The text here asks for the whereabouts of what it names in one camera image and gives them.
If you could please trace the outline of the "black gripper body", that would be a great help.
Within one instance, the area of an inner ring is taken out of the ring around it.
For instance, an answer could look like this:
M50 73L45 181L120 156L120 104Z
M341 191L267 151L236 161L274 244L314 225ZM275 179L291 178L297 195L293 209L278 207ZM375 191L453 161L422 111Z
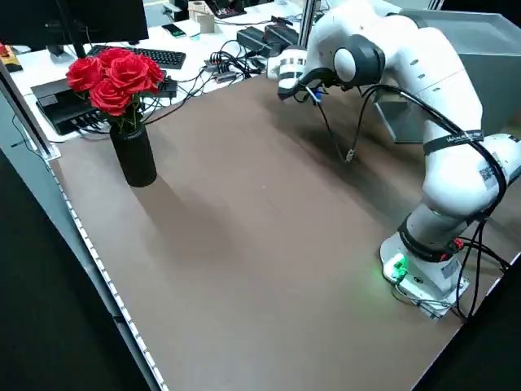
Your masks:
M304 86L300 83L293 85L278 84L278 97L285 103L303 103Z

